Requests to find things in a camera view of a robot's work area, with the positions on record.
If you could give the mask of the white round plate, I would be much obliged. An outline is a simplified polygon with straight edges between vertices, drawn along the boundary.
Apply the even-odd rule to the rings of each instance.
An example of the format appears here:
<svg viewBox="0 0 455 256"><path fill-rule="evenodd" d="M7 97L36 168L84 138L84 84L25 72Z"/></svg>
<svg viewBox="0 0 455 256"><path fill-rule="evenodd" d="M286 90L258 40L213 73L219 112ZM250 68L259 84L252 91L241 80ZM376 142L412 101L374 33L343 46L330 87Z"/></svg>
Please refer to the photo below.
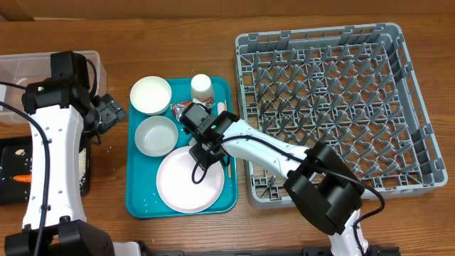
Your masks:
<svg viewBox="0 0 455 256"><path fill-rule="evenodd" d="M207 171L194 169L196 161L189 146L172 151L161 162L156 175L156 187L161 200L180 213L201 212L220 197L225 172L217 162Z"/></svg>

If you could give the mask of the white rice pile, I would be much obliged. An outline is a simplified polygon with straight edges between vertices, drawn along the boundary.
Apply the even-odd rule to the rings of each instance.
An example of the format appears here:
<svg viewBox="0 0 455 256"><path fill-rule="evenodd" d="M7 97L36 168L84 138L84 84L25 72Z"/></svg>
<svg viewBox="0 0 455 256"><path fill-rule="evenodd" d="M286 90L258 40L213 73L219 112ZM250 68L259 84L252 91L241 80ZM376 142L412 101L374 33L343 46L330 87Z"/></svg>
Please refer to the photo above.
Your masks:
<svg viewBox="0 0 455 256"><path fill-rule="evenodd" d="M86 180L86 163L87 163L87 150L83 149L79 153L79 184L80 190L84 190Z"/></svg>

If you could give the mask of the white bowl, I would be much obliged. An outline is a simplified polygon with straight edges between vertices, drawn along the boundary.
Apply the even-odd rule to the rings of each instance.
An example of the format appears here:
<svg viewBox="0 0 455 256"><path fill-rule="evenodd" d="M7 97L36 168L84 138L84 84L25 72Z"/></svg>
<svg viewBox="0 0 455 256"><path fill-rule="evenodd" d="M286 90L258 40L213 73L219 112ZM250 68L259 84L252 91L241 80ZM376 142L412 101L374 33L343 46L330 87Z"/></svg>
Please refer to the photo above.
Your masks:
<svg viewBox="0 0 455 256"><path fill-rule="evenodd" d="M132 106L147 115L163 114L171 104L172 90L169 83L157 76L138 80L129 95Z"/></svg>

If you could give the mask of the grey bowl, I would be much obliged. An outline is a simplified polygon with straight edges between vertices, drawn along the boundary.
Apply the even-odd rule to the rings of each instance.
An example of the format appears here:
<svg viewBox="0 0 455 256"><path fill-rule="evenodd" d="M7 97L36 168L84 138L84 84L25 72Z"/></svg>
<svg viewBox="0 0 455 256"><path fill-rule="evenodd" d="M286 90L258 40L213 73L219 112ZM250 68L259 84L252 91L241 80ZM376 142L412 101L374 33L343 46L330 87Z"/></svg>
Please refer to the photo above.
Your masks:
<svg viewBox="0 0 455 256"><path fill-rule="evenodd" d="M152 157L167 155L173 151L177 141L177 126L169 118L163 116L145 119L134 134L134 142L138 150Z"/></svg>

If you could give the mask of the nut shells pile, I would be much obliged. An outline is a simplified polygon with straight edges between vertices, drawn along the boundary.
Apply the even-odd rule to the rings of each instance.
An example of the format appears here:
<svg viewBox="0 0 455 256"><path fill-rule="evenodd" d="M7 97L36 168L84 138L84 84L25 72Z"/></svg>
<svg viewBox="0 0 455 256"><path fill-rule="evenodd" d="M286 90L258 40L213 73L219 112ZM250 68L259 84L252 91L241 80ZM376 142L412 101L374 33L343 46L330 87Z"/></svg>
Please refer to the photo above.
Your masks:
<svg viewBox="0 0 455 256"><path fill-rule="evenodd" d="M15 152L15 155L18 155L18 156L24 155L24 154L25 154L25 150L24 150L24 149L19 149L19 150L17 150L17 151Z"/></svg>

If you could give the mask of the orange carrot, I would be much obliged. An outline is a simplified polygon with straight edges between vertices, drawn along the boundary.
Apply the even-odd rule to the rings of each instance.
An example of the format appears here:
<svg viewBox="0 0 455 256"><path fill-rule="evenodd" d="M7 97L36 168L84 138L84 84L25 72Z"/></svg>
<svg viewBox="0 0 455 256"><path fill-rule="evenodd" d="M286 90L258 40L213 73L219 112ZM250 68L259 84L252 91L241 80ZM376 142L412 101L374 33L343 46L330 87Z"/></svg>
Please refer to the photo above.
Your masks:
<svg viewBox="0 0 455 256"><path fill-rule="evenodd" d="M31 183L32 177L30 174L26 175L17 175L13 177L13 180L22 182L22 183Z"/></svg>

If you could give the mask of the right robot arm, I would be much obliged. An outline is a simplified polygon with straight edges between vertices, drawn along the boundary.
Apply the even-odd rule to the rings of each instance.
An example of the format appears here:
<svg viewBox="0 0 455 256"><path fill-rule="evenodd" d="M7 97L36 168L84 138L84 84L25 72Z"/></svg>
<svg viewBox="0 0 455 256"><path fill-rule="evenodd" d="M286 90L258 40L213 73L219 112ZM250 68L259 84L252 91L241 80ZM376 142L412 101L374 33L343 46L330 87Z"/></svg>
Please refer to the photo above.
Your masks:
<svg viewBox="0 0 455 256"><path fill-rule="evenodd" d="M183 114L181 123L197 143L196 166L207 171L225 156L244 159L282 179L283 187L310 224L327 234L328 247L305 247L303 255L400 255L397 247L369 245L360 222L384 209L361 214L361 196L372 187L359 181L331 147L281 142L252 128L231 112L215 117L205 110Z"/></svg>

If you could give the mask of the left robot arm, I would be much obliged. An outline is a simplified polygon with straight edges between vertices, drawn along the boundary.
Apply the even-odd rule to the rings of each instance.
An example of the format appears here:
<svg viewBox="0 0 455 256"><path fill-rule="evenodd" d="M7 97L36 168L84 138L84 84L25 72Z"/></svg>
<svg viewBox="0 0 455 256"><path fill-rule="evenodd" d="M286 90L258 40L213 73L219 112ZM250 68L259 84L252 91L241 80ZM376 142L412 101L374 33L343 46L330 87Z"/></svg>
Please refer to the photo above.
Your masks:
<svg viewBox="0 0 455 256"><path fill-rule="evenodd" d="M31 83L23 109L32 133L31 195L23 230L5 238L7 255L145 255L140 242L113 242L87 223L79 185L85 128L98 128L97 82L65 75Z"/></svg>

